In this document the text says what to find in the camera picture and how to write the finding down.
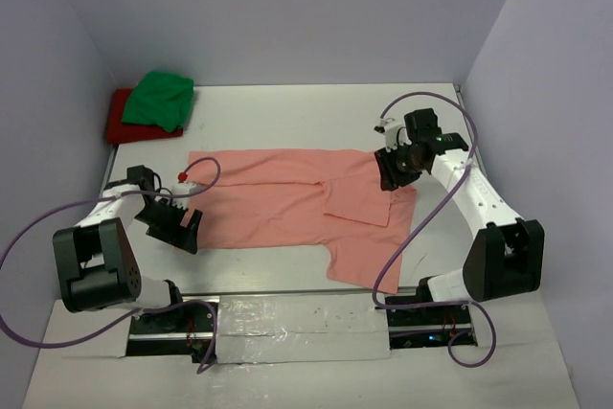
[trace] folded cloth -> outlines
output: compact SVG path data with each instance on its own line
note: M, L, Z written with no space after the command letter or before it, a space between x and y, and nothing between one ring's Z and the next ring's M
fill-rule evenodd
M122 122L158 125L167 132L184 127L192 112L193 80L149 72L127 99Z
M256 248L323 244L330 252L328 278L373 287L381 268L406 239L415 209L412 187L379 188L372 153L357 150L223 150L192 152L190 162L215 157L216 186L197 195L203 213L199 248ZM188 180L210 183L210 162ZM396 293L400 259L380 289Z
M177 128L172 133L168 133L159 126L123 124L122 115L130 93L132 93L131 89L119 89L113 93L106 124L106 142L108 144L126 144L183 136L183 128Z

